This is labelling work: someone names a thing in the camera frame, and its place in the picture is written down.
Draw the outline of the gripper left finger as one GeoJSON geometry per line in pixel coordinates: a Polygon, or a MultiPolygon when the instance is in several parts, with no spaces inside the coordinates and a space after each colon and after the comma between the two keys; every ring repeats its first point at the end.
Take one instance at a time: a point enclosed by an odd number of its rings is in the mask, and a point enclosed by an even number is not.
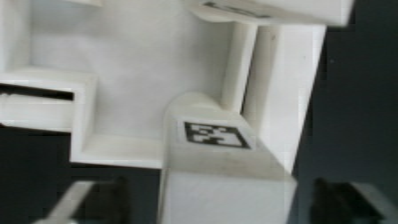
{"type": "Polygon", "coordinates": [[[48,215],[32,224],[128,224],[128,182],[76,181],[48,215]]]}

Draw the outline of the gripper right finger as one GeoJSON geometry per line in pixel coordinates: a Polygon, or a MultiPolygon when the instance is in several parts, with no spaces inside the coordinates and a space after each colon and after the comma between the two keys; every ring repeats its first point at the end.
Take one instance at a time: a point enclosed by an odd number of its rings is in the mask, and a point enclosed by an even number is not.
{"type": "Polygon", "coordinates": [[[398,205],[368,183],[313,182],[311,224],[398,224],[398,205]]]}

